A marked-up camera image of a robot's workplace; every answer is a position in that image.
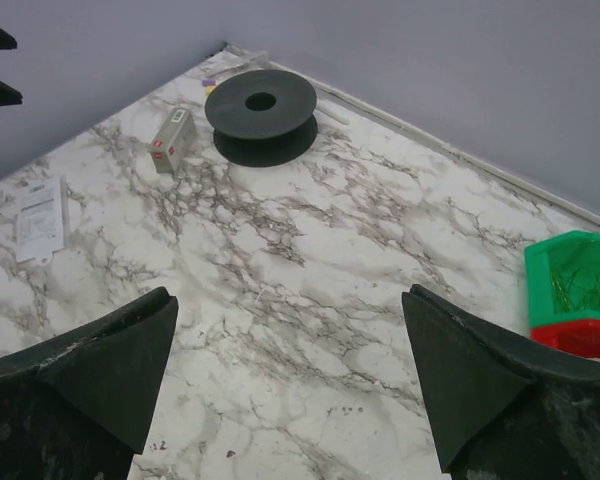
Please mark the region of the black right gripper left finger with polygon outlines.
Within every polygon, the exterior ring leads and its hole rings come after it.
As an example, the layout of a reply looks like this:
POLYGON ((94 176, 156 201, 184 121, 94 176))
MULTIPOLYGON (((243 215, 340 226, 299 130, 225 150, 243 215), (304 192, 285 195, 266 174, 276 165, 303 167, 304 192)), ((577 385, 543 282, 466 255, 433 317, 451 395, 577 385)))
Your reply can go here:
POLYGON ((124 479, 144 450, 179 305, 156 288, 0 358, 0 479, 124 479))

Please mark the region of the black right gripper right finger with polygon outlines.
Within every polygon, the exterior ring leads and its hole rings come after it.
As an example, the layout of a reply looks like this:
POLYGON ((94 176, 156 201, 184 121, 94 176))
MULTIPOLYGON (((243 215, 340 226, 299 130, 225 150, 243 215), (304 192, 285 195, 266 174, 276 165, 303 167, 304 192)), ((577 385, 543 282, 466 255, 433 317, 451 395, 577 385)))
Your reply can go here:
POLYGON ((600 479, 600 361, 541 345, 418 284, 402 307, 442 472, 600 479))

